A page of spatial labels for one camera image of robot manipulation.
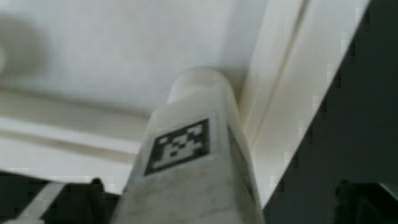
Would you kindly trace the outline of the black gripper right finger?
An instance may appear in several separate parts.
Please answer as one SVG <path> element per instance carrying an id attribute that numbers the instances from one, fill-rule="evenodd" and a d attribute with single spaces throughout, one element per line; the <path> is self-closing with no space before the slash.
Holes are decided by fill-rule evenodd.
<path id="1" fill-rule="evenodd" d="M 334 224 L 398 224 L 398 185 L 339 182 Z"/>

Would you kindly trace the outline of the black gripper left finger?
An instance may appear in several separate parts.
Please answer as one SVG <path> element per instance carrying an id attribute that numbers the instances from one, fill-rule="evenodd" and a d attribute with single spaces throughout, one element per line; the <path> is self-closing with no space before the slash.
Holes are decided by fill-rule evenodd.
<path id="1" fill-rule="evenodd" d="M 0 224 L 16 220 L 49 180 L 0 171 Z M 119 195 L 105 190 L 99 178 L 69 182 L 37 219 L 42 224 L 110 224 Z"/>

